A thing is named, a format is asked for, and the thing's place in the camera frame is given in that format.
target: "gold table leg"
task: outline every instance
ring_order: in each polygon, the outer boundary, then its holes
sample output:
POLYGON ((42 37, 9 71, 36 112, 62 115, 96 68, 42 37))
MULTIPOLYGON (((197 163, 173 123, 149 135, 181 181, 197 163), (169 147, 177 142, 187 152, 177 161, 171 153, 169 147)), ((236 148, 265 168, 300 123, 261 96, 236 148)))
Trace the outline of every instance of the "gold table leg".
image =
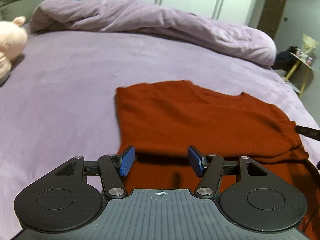
POLYGON ((293 65, 293 67, 290 69, 289 73, 285 76, 284 82, 286 82, 294 73, 294 71, 297 69, 297 67, 300 65, 301 61, 297 60, 297 62, 293 65))
POLYGON ((306 87, 306 82, 307 82, 308 73, 309 73, 309 68, 307 67, 307 71, 306 71, 306 74, 305 74, 305 76, 304 76, 303 84, 302 84, 302 87, 301 87, 301 90, 300 90, 299 98, 302 97, 302 94, 303 94, 304 89, 305 89, 305 87, 306 87))

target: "plush toy ear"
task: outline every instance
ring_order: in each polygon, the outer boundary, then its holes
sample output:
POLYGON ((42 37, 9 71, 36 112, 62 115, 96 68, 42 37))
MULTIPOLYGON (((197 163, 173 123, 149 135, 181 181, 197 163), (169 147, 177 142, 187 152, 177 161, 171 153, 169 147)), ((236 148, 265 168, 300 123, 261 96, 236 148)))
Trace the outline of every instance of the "plush toy ear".
POLYGON ((22 26, 25 23, 25 21, 26 21, 26 18, 24 16, 20 16, 15 18, 12 22, 15 25, 22 26))

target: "round black pad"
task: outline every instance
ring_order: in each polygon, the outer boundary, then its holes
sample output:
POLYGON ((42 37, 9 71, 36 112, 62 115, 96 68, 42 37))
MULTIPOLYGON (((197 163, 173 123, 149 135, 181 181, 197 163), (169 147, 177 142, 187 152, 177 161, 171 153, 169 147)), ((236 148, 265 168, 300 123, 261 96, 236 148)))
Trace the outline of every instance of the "round black pad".
POLYGON ((66 208, 70 206, 74 200, 75 195, 73 195, 72 192, 60 188, 46 190, 37 198, 37 202, 41 207, 50 210, 66 208))
POLYGON ((307 211, 307 201, 299 190, 276 175, 251 176, 226 188, 220 195, 220 207, 238 225, 254 231, 275 232, 297 226, 307 211))
POLYGON ((45 232, 83 226, 96 218, 101 209, 98 190, 72 176, 43 177, 22 190, 14 201, 22 226, 45 232))
POLYGON ((284 197, 279 192, 266 188, 251 191, 247 199, 252 206, 263 210, 273 210, 284 203, 284 197))

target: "purple bedsheet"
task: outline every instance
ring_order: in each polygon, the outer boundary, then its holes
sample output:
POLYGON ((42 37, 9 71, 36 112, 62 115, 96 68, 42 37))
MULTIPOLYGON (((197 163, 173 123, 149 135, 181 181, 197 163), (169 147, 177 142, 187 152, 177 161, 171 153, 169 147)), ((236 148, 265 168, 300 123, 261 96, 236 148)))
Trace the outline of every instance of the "purple bedsheet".
MULTIPOLYGON (((15 196, 75 155, 85 160, 120 145, 114 95, 120 86, 191 80, 221 93, 242 91, 318 129, 289 85, 270 68, 181 41, 144 34, 59 31, 29 39, 24 59, 0 87, 0 239, 21 229, 15 196)), ((310 161, 320 143, 302 137, 310 161)), ((101 189, 100 182, 88 182, 101 189)))

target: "pink stuffed animal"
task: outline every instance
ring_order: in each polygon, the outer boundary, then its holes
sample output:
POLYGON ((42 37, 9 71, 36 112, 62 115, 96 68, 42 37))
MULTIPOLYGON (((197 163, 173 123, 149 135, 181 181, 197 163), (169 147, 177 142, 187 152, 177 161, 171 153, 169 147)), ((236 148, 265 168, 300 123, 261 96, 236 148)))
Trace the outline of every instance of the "pink stuffed animal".
POLYGON ((0 85, 10 75, 11 63, 24 50, 28 35, 21 26, 26 21, 24 16, 15 18, 12 22, 0 22, 0 85))

